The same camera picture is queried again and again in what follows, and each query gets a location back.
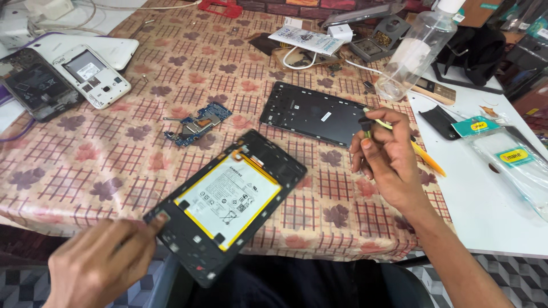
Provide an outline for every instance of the tablecloth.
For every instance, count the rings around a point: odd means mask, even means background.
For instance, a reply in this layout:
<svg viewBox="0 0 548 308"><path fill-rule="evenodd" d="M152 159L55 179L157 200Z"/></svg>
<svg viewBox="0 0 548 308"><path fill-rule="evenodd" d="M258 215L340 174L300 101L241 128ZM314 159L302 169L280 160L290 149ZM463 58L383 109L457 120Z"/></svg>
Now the tablecloth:
<svg viewBox="0 0 548 308"><path fill-rule="evenodd" d="M180 5L175 0L148 1ZM369 72L344 65L281 72L276 62L246 37L275 32L284 17L244 11L238 18L197 7L138 10L111 33L136 35L140 46L125 73L131 92L112 106L84 102L49 123L35 124L23 137L4 142L0 152L0 215L48 235L72 236L98 219L141 217L248 129L254 128L307 166L309 172L243 252L297 258L399 260L420 249L415 230L379 195L374 181L350 171L346 149L259 123L275 81L318 90L371 107L409 115L409 102L388 102L365 94ZM313 22L313 30L319 31ZM383 59L370 64L381 69ZM187 148L164 138L184 118L216 101L233 115ZM3 137L20 132L21 115ZM434 171L417 156L424 191L452 227Z"/></svg>

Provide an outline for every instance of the logic board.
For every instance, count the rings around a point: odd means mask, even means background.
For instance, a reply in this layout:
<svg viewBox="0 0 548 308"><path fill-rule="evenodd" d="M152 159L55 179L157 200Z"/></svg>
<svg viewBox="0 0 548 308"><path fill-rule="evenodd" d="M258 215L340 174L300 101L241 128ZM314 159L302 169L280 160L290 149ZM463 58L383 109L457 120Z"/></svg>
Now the logic board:
<svg viewBox="0 0 548 308"><path fill-rule="evenodd" d="M232 112L218 102L211 102L207 107L198 110L198 114L197 118L193 115L184 119L164 118L166 121L179 121L182 124L182 132L174 133L166 130L164 136L178 146L189 146L210 131L213 126L228 118Z"/></svg>

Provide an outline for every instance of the screen protector package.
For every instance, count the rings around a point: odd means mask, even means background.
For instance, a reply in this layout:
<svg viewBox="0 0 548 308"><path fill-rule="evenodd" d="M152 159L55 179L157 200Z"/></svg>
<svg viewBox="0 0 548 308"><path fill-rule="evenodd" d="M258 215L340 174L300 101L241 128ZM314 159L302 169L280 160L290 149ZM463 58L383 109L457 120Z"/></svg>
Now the screen protector package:
<svg viewBox="0 0 548 308"><path fill-rule="evenodd" d="M548 221L548 165L544 159L507 129L485 117L476 116L452 125Z"/></svg>
<svg viewBox="0 0 548 308"><path fill-rule="evenodd" d="M304 177L306 167L250 130L145 215L168 219L158 238L207 288Z"/></svg>

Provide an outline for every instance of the plastic bottle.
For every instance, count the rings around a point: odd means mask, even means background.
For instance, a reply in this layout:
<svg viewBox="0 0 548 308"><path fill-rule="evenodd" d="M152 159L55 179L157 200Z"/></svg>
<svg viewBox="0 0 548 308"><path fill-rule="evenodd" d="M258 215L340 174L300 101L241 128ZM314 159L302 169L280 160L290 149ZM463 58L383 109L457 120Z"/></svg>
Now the plastic bottle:
<svg viewBox="0 0 548 308"><path fill-rule="evenodd" d="M433 12L420 13L375 83L386 100L401 100L456 33L453 20L466 0L441 0Z"/></svg>

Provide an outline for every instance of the table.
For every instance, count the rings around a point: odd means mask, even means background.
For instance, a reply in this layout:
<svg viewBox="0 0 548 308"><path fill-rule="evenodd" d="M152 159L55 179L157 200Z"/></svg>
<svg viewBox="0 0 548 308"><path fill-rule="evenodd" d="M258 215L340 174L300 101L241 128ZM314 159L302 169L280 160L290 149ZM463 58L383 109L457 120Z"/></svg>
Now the table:
<svg viewBox="0 0 548 308"><path fill-rule="evenodd" d="M459 76L456 70L449 72L449 78L461 79ZM436 80L432 69L423 77ZM450 109L473 116L479 115L479 105L493 108L498 114L504 114L510 119L535 148L548 158L546 148L506 97L441 84L457 91L456 103ZM434 102L419 96L415 96L415 99L411 96L410 102L428 153L447 172L447 178L438 178L438 183L464 246L476 253L548 259L548 223L511 193L501 177L492 172L474 150L464 146L463 140L444 139L418 114L419 111L435 107Z"/></svg>
<svg viewBox="0 0 548 308"><path fill-rule="evenodd" d="M84 103L3 145L0 215L38 232L63 236L99 218L141 219L162 196L255 128L305 164L309 173L244 252L348 261L399 260L411 249L420 249L414 229L381 198L374 182L350 173L345 149L259 124L272 85L282 80L406 112L422 146L407 100L390 103L365 95L362 81L372 80L371 75L353 66L345 65L335 77L324 67L279 71L245 38L274 32L283 16L244 11L239 18L228 19L196 7L140 11L110 34L129 37L150 19L156 21L136 36L141 46L125 74L133 86L129 95L104 110ZM373 65L379 69L384 63ZM233 115L188 148L164 139L163 132L176 129L178 123L163 122L163 116L183 118L210 101L224 104ZM27 121L27 115L18 117L4 136ZM417 158L425 192L453 227L433 171Z"/></svg>

